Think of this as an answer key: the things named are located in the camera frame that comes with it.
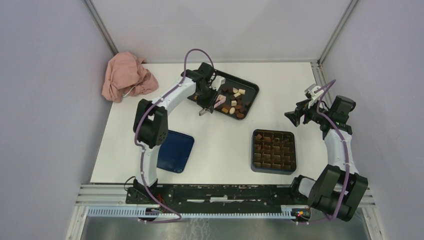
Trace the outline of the pink cat paw tongs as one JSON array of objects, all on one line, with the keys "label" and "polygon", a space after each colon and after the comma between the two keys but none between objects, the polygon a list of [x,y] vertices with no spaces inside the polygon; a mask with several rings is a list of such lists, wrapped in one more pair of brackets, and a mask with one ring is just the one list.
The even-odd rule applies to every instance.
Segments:
[{"label": "pink cat paw tongs", "polygon": [[203,116],[206,113],[210,113],[212,114],[215,110],[215,108],[221,106],[222,104],[225,103],[225,101],[227,100],[227,97],[224,95],[219,94],[214,102],[214,105],[212,106],[208,106],[208,107],[203,107],[202,110],[199,111],[198,115],[199,116]]}]

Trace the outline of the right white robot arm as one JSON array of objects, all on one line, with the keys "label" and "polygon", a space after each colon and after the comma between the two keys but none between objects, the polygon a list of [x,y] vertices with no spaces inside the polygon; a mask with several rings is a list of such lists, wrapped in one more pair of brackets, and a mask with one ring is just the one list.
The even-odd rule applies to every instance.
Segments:
[{"label": "right white robot arm", "polygon": [[353,160],[351,141],[352,127],[347,124],[349,114],[356,102],[348,97],[336,96],[326,110],[319,103],[309,105],[310,99],[297,102],[295,110],[284,115],[299,126],[310,121],[319,125],[322,131],[328,164],[318,179],[299,175],[289,189],[289,199],[295,204],[307,205],[321,211],[330,218],[348,222],[352,219],[367,188],[368,179],[358,173]]}]

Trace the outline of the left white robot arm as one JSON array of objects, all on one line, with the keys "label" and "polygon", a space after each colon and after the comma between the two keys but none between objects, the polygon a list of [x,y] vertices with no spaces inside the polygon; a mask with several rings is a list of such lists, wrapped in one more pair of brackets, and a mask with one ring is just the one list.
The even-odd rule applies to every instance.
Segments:
[{"label": "left white robot arm", "polygon": [[168,117],[190,96],[201,107],[199,115],[213,113],[219,95],[216,69],[203,62],[198,69],[184,70],[180,79],[164,94],[153,100],[138,102],[134,119],[134,143],[140,147],[140,169],[127,189],[126,203],[153,204],[157,201],[157,163],[162,143],[169,133]]}]

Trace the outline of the black chocolate tray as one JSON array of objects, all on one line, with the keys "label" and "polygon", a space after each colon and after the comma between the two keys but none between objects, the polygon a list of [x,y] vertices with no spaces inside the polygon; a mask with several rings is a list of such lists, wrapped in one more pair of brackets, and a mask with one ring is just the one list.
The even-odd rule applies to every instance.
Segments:
[{"label": "black chocolate tray", "polygon": [[[215,108],[213,112],[217,111],[236,120],[246,118],[260,90],[258,85],[252,82],[212,69],[209,65],[196,70],[187,70],[186,76],[195,82],[195,92],[188,97],[189,100],[197,104],[197,91],[204,87],[213,88],[218,91],[218,95],[226,97],[225,103]],[[240,94],[239,89],[244,89],[245,94]],[[230,108],[235,108],[234,114],[229,114]],[[238,113],[243,113],[244,118],[237,118]]]}]

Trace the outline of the blue chocolate box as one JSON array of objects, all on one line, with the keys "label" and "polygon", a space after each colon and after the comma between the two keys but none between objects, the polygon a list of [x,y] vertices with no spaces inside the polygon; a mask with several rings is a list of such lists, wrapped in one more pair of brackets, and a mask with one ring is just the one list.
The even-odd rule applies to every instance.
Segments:
[{"label": "blue chocolate box", "polygon": [[[257,134],[272,142],[255,140]],[[251,139],[251,170],[256,173],[291,175],[297,170],[295,136],[289,131],[256,129]]]}]

